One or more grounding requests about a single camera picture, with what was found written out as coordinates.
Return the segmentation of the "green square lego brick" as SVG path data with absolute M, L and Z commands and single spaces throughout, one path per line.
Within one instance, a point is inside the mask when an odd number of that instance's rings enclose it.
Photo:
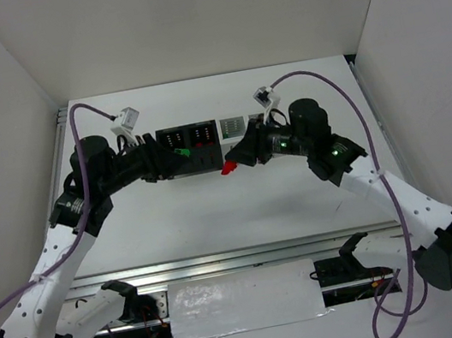
M 182 156 L 185 156 L 185 157 L 190 157 L 191 156 L 191 151 L 189 150 L 189 149 L 186 149 L 186 148 L 177 148 L 177 149 L 175 149 L 175 154 L 178 154 L 178 155 L 182 155 Z

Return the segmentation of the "red lego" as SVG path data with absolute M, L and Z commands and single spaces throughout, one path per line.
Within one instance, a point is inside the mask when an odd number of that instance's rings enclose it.
M 231 174 L 238 167 L 237 163 L 234 161 L 225 161 L 223 168 L 221 169 L 221 175 L 227 176 Z

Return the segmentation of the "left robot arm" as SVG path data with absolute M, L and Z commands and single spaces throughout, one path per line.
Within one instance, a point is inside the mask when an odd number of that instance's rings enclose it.
M 50 215 L 44 250 L 0 338 L 93 338 L 105 325 L 140 320 L 155 299 L 129 283 L 110 280 L 66 317 L 60 315 L 82 261 L 113 209 L 111 195 L 141 179 L 164 181 L 187 163 L 146 133 L 143 143 L 115 152 L 102 136 L 74 147 L 71 173 Z

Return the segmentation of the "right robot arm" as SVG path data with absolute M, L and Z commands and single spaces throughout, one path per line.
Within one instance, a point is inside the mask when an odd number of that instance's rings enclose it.
M 440 203 L 390 172 L 352 140 L 331 131 L 327 112 L 314 99 L 288 107 L 288 123 L 248 121 L 244 137 L 225 154 L 233 165 L 266 164 L 273 156 L 306 157 L 309 169 L 328 181 L 377 205 L 407 224 L 414 268 L 434 288 L 452 289 L 452 207 Z

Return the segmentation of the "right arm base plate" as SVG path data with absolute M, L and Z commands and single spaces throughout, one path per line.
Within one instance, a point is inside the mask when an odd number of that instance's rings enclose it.
M 353 267 L 340 257 L 317 260 L 313 262 L 313 268 L 309 278 L 318 283 L 323 293 L 371 284 L 394 274 L 392 269 L 385 267 Z

